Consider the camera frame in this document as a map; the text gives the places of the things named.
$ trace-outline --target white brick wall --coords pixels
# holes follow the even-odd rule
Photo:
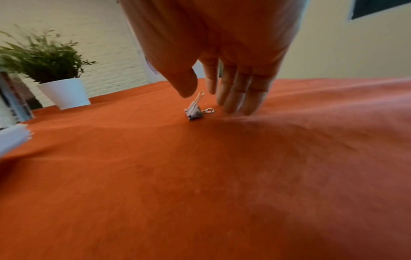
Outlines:
[[[86,67],[81,79],[89,97],[147,84],[125,16],[115,0],[1,0],[0,30],[16,33],[13,26],[41,32],[56,30],[63,41],[79,42],[76,49],[98,64]],[[0,42],[6,37],[0,36]],[[52,105],[25,80],[39,101]]]

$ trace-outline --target silver binder clip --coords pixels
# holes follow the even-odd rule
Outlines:
[[[200,107],[197,105],[198,101],[200,101],[204,94],[204,91],[198,93],[196,100],[194,100],[187,109],[184,109],[185,115],[188,117],[188,120],[192,121],[196,118],[203,117],[204,114],[214,113],[214,109],[212,108],[201,110]]]

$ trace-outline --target hand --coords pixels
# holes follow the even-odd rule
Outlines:
[[[262,104],[294,39],[308,0],[120,0],[150,63],[182,97],[194,94],[192,66],[224,110]],[[218,58],[224,64],[218,83]]]

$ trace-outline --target green foliage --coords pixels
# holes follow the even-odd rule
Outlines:
[[[25,43],[21,43],[9,33],[0,31],[16,43],[4,42],[6,46],[0,46],[0,67],[41,84],[78,78],[84,72],[85,65],[95,64],[95,61],[85,60],[77,53],[74,46],[78,42],[59,43],[55,38],[59,38],[60,34],[51,37],[51,32],[53,30],[41,35],[22,33]]]

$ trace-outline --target flower pot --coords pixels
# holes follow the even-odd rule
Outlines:
[[[40,84],[39,89],[61,110],[90,104],[79,78],[69,78]]]

